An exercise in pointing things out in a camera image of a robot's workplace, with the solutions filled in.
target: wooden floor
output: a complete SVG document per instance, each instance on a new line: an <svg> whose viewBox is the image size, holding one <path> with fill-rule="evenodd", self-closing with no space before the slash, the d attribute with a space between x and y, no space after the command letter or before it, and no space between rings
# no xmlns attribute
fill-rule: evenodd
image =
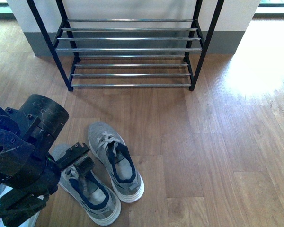
<svg viewBox="0 0 284 227"><path fill-rule="evenodd" d="M34 56L15 21L0 21L0 105L18 109L31 94L70 114L56 143L86 143L101 120L129 146L145 193L122 203L112 227L284 227L284 20L254 20L235 55L208 55L193 92L68 92L53 60ZM96 224L59 187L36 226Z"/></svg>

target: shoe tongue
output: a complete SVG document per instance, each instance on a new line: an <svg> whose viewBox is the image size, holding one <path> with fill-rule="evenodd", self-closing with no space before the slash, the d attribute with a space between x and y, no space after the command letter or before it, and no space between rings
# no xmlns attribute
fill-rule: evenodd
<svg viewBox="0 0 284 227"><path fill-rule="evenodd" d="M80 177L78 179L80 181L81 189L83 194L88 198L93 192L95 192L99 187L93 183L87 174L86 177Z"/></svg>
<svg viewBox="0 0 284 227"><path fill-rule="evenodd" d="M124 159L122 151L117 149L119 143L113 142L108 144L107 156L111 164L116 164Z"/></svg>

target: sneaker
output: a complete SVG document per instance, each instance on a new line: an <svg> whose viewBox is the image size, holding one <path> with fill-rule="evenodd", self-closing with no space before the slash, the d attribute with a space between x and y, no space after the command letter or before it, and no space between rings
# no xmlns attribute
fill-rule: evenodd
<svg viewBox="0 0 284 227"><path fill-rule="evenodd" d="M119 199L127 203L140 199L144 193L144 182L121 136L108 124L96 122L89 126L89 145L107 169Z"/></svg>
<svg viewBox="0 0 284 227"><path fill-rule="evenodd" d="M59 160L68 148L70 146L66 144L58 145L52 156ZM112 224L121 212L121 202L116 194L103 185L92 171L83 178L79 176L74 165L71 165L61 173L59 185L71 194L88 216L100 226Z"/></svg>

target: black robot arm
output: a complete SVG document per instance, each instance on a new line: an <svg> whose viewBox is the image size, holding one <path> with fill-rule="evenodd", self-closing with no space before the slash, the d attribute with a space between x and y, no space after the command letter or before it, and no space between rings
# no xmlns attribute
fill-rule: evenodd
<svg viewBox="0 0 284 227"><path fill-rule="evenodd" d="M17 227L44 208L66 167L91 169L86 144L73 145L59 162L48 152L68 118L62 106L41 95L31 95L19 110L0 107L0 185L13 188L0 200L6 226Z"/></svg>

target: white shoelace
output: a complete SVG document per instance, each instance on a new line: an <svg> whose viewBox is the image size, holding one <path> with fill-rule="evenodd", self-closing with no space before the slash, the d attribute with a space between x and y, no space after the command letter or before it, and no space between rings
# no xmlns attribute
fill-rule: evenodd
<svg viewBox="0 0 284 227"><path fill-rule="evenodd" d="M97 151L99 150L99 148L103 148L104 151L108 150L108 144L112 143L112 142L120 142L120 140L116 139L112 134L108 134L107 131L102 133L101 137L97 138L97 143L99 144L97 147ZM114 143L114 149L113 149L113 153L115 155L115 157L117 156L116 150L115 148L117 147L117 143Z"/></svg>

